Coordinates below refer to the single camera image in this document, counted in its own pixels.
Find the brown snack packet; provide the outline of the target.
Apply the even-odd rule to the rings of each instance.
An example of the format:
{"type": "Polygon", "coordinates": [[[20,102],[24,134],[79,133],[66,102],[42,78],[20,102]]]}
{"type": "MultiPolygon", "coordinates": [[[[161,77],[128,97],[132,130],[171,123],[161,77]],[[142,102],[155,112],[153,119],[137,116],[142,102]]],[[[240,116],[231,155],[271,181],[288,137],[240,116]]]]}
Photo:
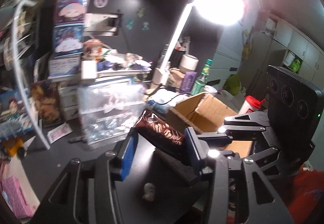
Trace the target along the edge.
{"type": "Polygon", "coordinates": [[[186,152],[184,135],[150,110],[142,113],[134,127],[148,142],[169,155],[186,152]]]}

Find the white red cup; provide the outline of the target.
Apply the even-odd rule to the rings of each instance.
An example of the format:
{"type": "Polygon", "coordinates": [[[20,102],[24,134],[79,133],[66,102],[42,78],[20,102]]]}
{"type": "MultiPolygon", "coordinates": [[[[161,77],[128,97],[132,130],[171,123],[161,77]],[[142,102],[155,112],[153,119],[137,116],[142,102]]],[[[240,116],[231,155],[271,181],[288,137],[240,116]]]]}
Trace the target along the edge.
{"type": "Polygon", "coordinates": [[[239,110],[238,114],[240,115],[240,114],[247,114],[250,112],[259,111],[264,101],[265,99],[259,101],[256,98],[248,95],[245,97],[244,103],[241,109],[239,110]]]}

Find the brown cardboard box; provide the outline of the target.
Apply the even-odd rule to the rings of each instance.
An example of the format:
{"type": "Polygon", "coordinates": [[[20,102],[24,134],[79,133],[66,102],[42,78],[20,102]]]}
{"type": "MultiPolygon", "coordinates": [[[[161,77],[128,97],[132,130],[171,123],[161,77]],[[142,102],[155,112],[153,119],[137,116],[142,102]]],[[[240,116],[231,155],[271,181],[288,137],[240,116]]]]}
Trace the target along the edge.
{"type": "Polygon", "coordinates": [[[224,118],[237,112],[209,93],[199,93],[177,103],[168,110],[166,123],[184,133],[193,127],[197,134],[216,132],[224,118]]]}

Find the small white ghost figure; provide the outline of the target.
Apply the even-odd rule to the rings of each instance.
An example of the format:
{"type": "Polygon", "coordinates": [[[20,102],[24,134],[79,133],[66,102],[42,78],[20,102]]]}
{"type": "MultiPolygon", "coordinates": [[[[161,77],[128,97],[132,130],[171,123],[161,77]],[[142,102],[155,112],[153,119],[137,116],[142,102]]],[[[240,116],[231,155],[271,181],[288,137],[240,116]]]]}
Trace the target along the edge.
{"type": "Polygon", "coordinates": [[[146,183],[143,188],[143,199],[146,201],[153,201],[155,198],[155,185],[152,183],[146,183]]]}

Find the clear plastic zip bag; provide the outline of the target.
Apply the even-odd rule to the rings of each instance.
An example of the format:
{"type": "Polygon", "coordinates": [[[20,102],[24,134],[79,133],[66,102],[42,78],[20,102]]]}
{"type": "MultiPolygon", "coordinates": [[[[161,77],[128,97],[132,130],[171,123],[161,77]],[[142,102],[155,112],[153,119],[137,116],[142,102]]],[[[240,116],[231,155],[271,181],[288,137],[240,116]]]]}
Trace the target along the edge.
{"type": "Polygon", "coordinates": [[[127,79],[78,87],[79,118],[88,148],[125,139],[144,110],[145,92],[142,84],[127,79]]]}

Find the black marker pen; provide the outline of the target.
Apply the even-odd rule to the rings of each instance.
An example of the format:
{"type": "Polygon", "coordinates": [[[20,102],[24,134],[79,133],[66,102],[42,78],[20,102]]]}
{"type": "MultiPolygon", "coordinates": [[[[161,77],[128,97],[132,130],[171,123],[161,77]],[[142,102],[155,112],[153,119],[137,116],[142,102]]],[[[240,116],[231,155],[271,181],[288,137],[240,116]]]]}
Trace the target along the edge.
{"type": "Polygon", "coordinates": [[[68,143],[77,143],[77,142],[83,142],[86,143],[86,137],[84,136],[78,136],[78,137],[73,137],[68,140],[68,143]]]}

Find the green glass bottle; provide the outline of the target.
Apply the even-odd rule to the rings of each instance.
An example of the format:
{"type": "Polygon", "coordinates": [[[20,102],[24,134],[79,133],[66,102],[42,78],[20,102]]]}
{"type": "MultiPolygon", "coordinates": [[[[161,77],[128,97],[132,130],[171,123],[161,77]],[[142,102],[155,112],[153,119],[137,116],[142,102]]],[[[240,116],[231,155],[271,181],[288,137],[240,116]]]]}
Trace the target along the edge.
{"type": "Polygon", "coordinates": [[[210,67],[213,63],[212,59],[208,59],[201,71],[201,75],[194,82],[191,89],[191,95],[196,95],[201,92],[202,88],[207,84],[207,78],[209,75],[210,67]]]}

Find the purple small box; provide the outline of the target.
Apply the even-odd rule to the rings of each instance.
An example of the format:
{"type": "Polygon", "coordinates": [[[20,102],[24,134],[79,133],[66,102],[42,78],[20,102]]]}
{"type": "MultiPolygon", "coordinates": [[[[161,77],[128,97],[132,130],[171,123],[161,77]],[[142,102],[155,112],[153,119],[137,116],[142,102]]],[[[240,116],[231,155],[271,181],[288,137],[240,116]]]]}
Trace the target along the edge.
{"type": "Polygon", "coordinates": [[[192,89],[192,86],[195,82],[195,78],[197,76],[197,73],[195,71],[186,72],[184,75],[184,78],[182,80],[181,86],[180,86],[180,92],[190,92],[192,89]]]}

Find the pink white paper slip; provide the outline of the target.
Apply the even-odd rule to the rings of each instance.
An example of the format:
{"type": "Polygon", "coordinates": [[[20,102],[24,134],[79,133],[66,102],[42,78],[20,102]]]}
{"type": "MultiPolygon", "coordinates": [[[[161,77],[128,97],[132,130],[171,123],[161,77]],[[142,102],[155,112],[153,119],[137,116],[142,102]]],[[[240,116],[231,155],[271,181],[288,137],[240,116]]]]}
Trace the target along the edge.
{"type": "Polygon", "coordinates": [[[60,138],[72,133],[72,128],[68,123],[63,123],[60,126],[50,130],[47,133],[49,143],[52,144],[59,140],[60,138]]]}

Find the white cylinder container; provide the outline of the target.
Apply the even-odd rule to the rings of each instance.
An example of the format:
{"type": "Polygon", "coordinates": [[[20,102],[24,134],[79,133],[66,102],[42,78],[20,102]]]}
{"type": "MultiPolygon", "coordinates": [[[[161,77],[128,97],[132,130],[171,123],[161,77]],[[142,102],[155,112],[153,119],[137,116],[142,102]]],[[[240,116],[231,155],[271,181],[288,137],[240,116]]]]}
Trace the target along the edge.
{"type": "Polygon", "coordinates": [[[186,72],[193,72],[195,71],[198,62],[199,59],[197,57],[192,56],[190,54],[184,54],[180,61],[179,70],[184,74],[186,72]]]}

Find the white drawer unit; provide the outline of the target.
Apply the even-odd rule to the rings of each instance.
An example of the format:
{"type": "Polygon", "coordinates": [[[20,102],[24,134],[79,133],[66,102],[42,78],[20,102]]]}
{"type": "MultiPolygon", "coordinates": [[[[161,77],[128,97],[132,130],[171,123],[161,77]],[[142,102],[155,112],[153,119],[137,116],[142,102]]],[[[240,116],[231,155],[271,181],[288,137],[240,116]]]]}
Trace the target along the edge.
{"type": "Polygon", "coordinates": [[[58,93],[63,118],[66,121],[77,119],[79,117],[77,86],[68,86],[61,82],[58,86],[58,93]]]}

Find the anime art card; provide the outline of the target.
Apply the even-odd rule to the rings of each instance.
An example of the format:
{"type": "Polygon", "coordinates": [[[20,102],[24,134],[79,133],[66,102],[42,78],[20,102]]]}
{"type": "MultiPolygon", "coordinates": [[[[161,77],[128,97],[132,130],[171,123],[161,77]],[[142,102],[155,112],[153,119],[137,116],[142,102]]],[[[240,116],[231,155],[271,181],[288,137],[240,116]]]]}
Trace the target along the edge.
{"type": "Polygon", "coordinates": [[[62,121],[60,98],[55,82],[42,80],[32,83],[30,93],[44,126],[58,124],[62,121]]]}

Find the white blue medicine box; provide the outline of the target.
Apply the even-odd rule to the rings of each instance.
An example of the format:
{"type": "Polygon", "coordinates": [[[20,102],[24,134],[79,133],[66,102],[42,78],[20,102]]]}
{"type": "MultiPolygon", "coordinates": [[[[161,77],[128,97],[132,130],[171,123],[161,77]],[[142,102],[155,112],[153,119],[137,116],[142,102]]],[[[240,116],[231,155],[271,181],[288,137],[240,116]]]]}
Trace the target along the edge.
{"type": "Polygon", "coordinates": [[[60,77],[74,75],[79,72],[81,56],[50,58],[48,63],[49,76],[60,77]]]}

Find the yellow small box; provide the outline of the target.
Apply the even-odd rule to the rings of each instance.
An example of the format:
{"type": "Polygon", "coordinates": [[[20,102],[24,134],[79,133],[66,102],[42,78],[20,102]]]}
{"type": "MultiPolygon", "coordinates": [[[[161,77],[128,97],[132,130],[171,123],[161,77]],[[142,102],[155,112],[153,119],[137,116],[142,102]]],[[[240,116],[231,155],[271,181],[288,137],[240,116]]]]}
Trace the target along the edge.
{"type": "Polygon", "coordinates": [[[18,149],[22,147],[24,142],[20,137],[13,137],[9,138],[8,140],[4,140],[3,142],[1,142],[1,144],[4,146],[8,155],[13,157],[14,155],[16,155],[18,149]]]}

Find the anime picture box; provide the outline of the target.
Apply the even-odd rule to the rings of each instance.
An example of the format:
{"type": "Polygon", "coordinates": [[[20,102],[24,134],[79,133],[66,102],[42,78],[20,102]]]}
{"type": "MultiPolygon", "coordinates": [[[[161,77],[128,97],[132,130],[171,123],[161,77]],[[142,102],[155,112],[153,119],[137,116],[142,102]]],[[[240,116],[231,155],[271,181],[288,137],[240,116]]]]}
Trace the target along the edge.
{"type": "Polygon", "coordinates": [[[17,89],[1,94],[1,141],[32,131],[30,118],[25,111],[17,89]]]}

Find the pink patterned tissue box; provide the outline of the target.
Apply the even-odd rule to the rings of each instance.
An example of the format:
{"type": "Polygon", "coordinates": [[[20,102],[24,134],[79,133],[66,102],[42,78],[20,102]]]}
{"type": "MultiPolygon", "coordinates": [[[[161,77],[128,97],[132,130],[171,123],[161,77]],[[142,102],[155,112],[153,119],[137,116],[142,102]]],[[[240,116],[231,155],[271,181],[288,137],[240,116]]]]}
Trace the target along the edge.
{"type": "Polygon", "coordinates": [[[24,196],[21,184],[16,177],[12,176],[2,180],[1,187],[7,195],[9,207],[18,219],[33,217],[34,213],[24,196]]]}

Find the white desk lamp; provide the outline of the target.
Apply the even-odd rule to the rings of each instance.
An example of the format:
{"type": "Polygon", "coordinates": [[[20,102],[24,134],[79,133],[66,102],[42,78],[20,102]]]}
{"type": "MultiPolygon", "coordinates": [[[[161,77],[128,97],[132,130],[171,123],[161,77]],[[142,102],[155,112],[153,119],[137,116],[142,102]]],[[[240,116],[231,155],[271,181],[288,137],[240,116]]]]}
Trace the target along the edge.
{"type": "Polygon", "coordinates": [[[187,51],[198,58],[200,63],[207,54],[216,50],[224,27],[232,26],[243,18],[245,3],[243,0],[191,0],[176,24],[166,51],[161,54],[151,79],[151,88],[166,84],[169,69],[167,63],[175,51],[179,39],[190,41],[187,51]]]}

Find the blue Cinnamoroll box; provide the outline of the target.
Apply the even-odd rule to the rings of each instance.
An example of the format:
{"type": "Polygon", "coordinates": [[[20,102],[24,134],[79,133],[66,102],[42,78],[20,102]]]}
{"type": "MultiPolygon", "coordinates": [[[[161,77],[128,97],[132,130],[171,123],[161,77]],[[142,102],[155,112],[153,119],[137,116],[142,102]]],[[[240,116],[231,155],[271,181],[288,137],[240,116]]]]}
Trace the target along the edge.
{"type": "Polygon", "coordinates": [[[63,24],[53,27],[53,53],[65,57],[83,52],[83,24],[63,24]]]}

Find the pink My Melody box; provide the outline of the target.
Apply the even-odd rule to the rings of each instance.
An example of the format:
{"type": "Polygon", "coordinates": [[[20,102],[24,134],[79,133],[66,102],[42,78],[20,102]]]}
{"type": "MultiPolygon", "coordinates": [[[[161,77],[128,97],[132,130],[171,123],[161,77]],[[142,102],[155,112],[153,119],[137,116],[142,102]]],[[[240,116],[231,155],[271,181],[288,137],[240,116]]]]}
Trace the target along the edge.
{"type": "Polygon", "coordinates": [[[90,0],[56,0],[54,23],[83,23],[90,0]]]}

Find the wall power outlet panel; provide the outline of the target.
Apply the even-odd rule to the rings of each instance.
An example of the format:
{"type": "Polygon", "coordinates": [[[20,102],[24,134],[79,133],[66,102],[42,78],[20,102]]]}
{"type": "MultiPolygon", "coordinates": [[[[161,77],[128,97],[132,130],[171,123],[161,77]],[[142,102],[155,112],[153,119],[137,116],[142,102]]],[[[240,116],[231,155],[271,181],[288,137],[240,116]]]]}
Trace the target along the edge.
{"type": "Polygon", "coordinates": [[[122,14],[85,14],[83,36],[110,37],[117,36],[121,28],[122,14]]]}

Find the round anime wall badge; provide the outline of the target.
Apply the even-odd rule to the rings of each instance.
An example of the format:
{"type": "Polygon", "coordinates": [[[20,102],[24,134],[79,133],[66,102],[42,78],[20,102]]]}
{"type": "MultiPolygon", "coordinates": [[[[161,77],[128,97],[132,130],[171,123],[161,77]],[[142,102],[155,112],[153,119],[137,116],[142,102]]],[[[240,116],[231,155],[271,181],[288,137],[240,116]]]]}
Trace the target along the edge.
{"type": "Polygon", "coordinates": [[[96,8],[104,8],[105,6],[107,6],[108,4],[108,0],[94,0],[93,1],[93,5],[96,8]]]}

